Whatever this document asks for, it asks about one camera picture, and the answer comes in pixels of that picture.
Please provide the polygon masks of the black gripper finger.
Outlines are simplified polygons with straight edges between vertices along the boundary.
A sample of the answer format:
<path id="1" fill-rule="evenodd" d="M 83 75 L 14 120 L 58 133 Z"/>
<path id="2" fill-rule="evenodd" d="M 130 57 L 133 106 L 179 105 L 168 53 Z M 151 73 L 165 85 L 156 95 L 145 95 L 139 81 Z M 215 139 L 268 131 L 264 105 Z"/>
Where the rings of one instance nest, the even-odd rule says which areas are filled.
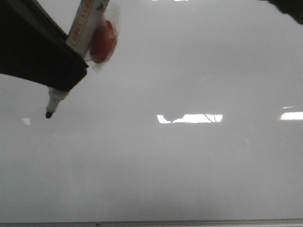
<path id="1" fill-rule="evenodd" d="M 88 65 L 66 44 L 67 34 L 36 0 L 0 2 L 0 72 L 71 91 Z"/>

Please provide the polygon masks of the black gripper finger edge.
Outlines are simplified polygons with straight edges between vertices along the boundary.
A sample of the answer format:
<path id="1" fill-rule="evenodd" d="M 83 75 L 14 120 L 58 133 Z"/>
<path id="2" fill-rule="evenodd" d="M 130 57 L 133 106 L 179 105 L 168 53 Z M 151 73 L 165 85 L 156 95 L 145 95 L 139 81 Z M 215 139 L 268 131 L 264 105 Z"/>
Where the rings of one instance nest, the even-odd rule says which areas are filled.
<path id="1" fill-rule="evenodd" d="M 282 14 L 289 15 L 296 23 L 303 24 L 303 1 L 302 0 L 266 0 L 275 6 Z"/>

